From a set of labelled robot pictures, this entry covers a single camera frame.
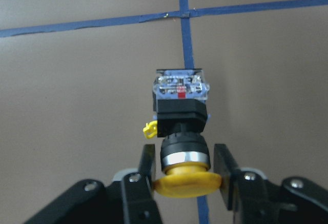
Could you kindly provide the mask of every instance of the chrome ring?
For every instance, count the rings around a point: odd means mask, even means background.
[[[182,151],[182,152],[176,152],[170,155],[167,155],[164,157],[162,162],[162,168],[165,168],[167,166],[173,165],[173,164],[179,164],[181,162],[203,162],[207,165],[210,165],[210,158],[208,155],[202,152],[198,151]]]

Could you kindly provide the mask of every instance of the yellow button cap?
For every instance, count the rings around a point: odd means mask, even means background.
[[[221,176],[207,172],[202,163],[183,162],[174,166],[166,172],[167,176],[154,182],[154,189],[163,196],[204,196],[215,192],[221,185]]]

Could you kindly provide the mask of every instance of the blue painter's tape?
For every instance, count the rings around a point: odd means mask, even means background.
[[[182,12],[171,11],[171,12],[147,14],[147,15],[97,19],[97,20],[82,21],[82,22],[71,22],[71,23],[34,26],[34,27],[3,29],[0,30],[0,37],[11,37],[16,35],[33,34],[33,33],[69,31],[69,30],[76,30],[82,28],[137,24],[137,23],[145,23],[157,19],[171,18],[171,17],[193,18],[193,17],[205,16],[205,15],[224,15],[224,14],[256,12],[256,11],[265,11],[265,10],[293,9],[293,8],[324,6],[324,5],[328,5],[328,0],[290,0],[290,1],[268,2],[268,3],[259,3],[259,4],[202,8],[202,9],[188,10]]]
[[[42,25],[25,28],[13,28],[0,30],[0,37],[11,37],[24,34],[33,33],[49,33],[49,32],[60,32],[69,31],[82,28],[97,28],[107,26],[118,26],[126,24],[145,23],[163,18],[180,17],[179,11],[171,11],[156,14],[136,15],[136,16],[125,16],[107,19],[98,19],[90,21],[72,22],[72,23],[59,23],[51,25]]]
[[[183,58],[184,67],[186,69],[194,69],[194,56],[193,56],[193,45],[191,40],[191,28],[190,19],[181,19],[181,32],[182,32],[182,46],[183,46]]]
[[[207,197],[197,197],[199,224],[210,224]]]
[[[195,68],[195,66],[193,57],[193,45],[191,40],[189,3],[188,0],[179,0],[179,4],[181,13],[181,32],[184,67],[186,69],[193,69]]]
[[[236,14],[265,10],[282,10],[322,5],[328,5],[328,0],[289,0],[248,5],[222,6],[190,10],[190,17],[198,17],[204,15]]]

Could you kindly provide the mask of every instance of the yellow key tab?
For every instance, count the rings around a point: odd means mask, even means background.
[[[146,126],[143,128],[143,134],[146,138],[153,138],[157,135],[157,121],[151,121],[150,123],[146,123]]]

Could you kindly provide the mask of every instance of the screw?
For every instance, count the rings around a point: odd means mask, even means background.
[[[150,216],[150,213],[147,210],[139,213],[139,219],[141,219],[141,220],[146,220],[149,218],[149,216]]]
[[[84,187],[84,190],[86,192],[90,192],[90,191],[93,191],[94,189],[96,189],[96,187],[97,187],[97,182],[93,181],[93,182],[87,183],[86,186]]]
[[[245,180],[255,180],[256,174],[253,172],[246,172],[244,178]]]
[[[138,182],[140,179],[141,179],[141,175],[138,173],[135,173],[129,177],[129,182]]]
[[[292,179],[291,186],[294,188],[303,188],[304,184],[300,179]]]

